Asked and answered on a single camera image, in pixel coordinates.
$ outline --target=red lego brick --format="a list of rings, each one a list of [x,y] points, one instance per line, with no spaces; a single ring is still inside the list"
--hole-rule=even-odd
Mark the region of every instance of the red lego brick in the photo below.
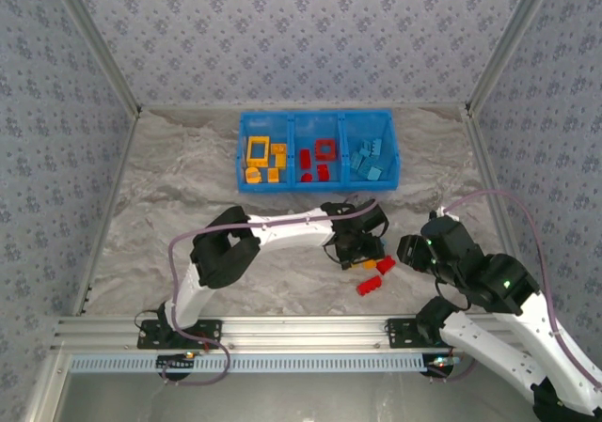
[[[370,293],[373,290],[380,288],[382,285],[383,285],[383,280],[379,275],[377,275],[377,276],[370,278],[368,281],[364,281],[363,283],[358,285],[357,293],[363,297],[367,293]]]
[[[309,170],[311,168],[311,153],[309,149],[301,149],[299,151],[299,163],[302,170]]]
[[[376,270],[378,270],[380,274],[384,275],[391,270],[394,265],[395,259],[393,259],[391,256],[386,256],[383,260],[376,262]]]
[[[316,140],[316,161],[331,162],[337,160],[337,144],[334,138],[319,138]]]
[[[318,180],[320,180],[320,181],[330,180],[330,173],[328,173],[328,165],[326,165],[326,164],[318,165]]]

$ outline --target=gray marble floor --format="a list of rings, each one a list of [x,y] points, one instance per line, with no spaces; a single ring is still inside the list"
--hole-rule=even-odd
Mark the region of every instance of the gray marble floor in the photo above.
[[[88,315],[128,315],[156,308],[170,294],[166,247],[178,234],[204,227],[232,205],[247,213],[299,212],[345,195],[249,195],[236,190],[234,156],[240,112],[169,110],[139,120]],[[397,191],[378,195],[390,220],[394,256],[401,236],[418,233],[429,210],[482,188],[459,110],[394,109],[403,157]],[[485,252],[499,241],[484,199],[457,215]],[[177,247],[183,273],[191,243]],[[415,313],[435,295],[433,278],[396,266],[381,289],[360,297],[356,285],[375,271],[342,271],[321,249],[280,250],[258,258],[240,281],[216,292],[207,315]],[[462,303],[453,289],[444,289]]]

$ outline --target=blue patterned wall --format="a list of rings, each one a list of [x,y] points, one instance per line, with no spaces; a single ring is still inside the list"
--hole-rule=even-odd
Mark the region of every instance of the blue patterned wall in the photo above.
[[[602,0],[545,0],[479,114],[501,187],[543,231],[559,319],[602,367]],[[538,274],[522,215],[520,249]]]
[[[130,122],[60,0],[0,0],[0,420],[68,314]]]
[[[142,104],[462,102],[518,0],[85,0]]]

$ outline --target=black mounting plate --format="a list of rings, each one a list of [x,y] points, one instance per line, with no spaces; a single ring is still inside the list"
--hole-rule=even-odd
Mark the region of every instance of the black mounting plate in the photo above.
[[[434,345],[422,337],[416,319],[387,319],[386,330],[392,349],[449,348],[443,341]]]
[[[143,320],[142,329],[138,334],[138,349],[140,350],[216,350],[214,344],[196,342],[186,339],[167,327],[162,328],[159,320]],[[186,333],[193,336],[207,337],[219,341],[222,336],[221,320],[199,320],[194,326],[186,328]]]

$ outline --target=yellow square frame block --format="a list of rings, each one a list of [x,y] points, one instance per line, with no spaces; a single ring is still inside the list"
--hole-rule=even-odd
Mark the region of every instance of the yellow square frame block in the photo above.
[[[245,170],[247,184],[259,184],[261,182],[261,173],[255,166],[250,166]]]
[[[286,143],[273,143],[270,148],[272,154],[286,154]]]
[[[264,144],[263,157],[251,157],[253,145]],[[258,168],[268,166],[268,158],[270,157],[270,137],[250,136],[246,146],[246,166],[255,166]]]
[[[370,259],[364,262],[362,265],[364,266],[364,269],[375,269],[376,261],[374,259]]]
[[[280,170],[286,168],[286,154],[277,154],[275,167]]]
[[[277,168],[267,169],[267,181],[271,183],[280,182],[280,172]]]

